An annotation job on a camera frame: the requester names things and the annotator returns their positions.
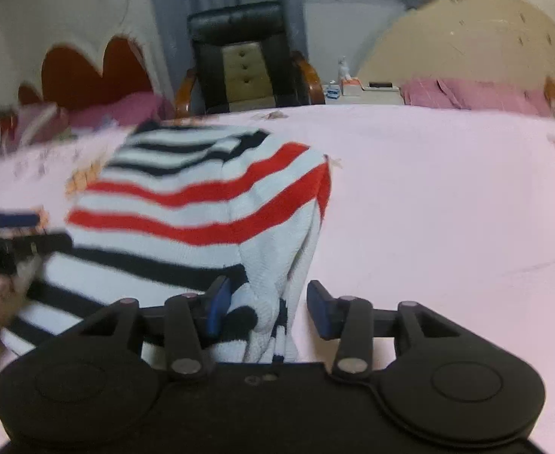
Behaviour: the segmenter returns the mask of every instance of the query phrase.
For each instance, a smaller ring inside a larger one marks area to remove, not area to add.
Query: chair armrest
[[[301,71],[303,82],[307,86],[307,94],[312,104],[325,104],[324,90],[322,90],[322,82],[319,80],[318,73],[312,65],[310,65],[301,51],[292,52],[292,61]]]
[[[176,118],[188,118],[191,115],[192,107],[192,90],[196,83],[196,69],[190,68],[181,86],[176,91],[175,95],[175,115]]]

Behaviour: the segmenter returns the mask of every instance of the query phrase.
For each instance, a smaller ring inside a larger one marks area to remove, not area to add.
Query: heart-shaped headboard
[[[140,47],[114,37],[105,49],[101,74],[74,48],[60,45],[46,53],[42,64],[42,98],[27,83],[19,87],[19,103],[56,102],[67,110],[116,102],[133,92],[152,92]]]

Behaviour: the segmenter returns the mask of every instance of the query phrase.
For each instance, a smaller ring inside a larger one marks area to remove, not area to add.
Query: headboard
[[[140,47],[116,36],[106,46],[99,71],[71,45],[52,47],[42,63],[42,94],[28,83],[19,86],[19,103],[55,102],[67,110],[109,104],[133,92],[152,92]]]
[[[441,77],[543,87],[555,79],[555,23],[523,0],[434,0],[395,22],[357,75],[362,83]]]

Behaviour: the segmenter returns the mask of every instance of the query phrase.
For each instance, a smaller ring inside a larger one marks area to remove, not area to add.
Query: knit fabric
[[[3,331],[16,353],[104,305],[161,306],[231,280],[218,361],[296,358],[288,325],[330,195],[324,155],[261,130],[144,123],[67,220],[74,248],[53,254]],[[143,357],[161,360],[157,344]]]

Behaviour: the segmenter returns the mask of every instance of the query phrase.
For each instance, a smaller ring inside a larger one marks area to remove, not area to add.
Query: chair backrest
[[[206,111],[281,106],[280,97],[295,95],[279,3],[201,12],[188,26]]]

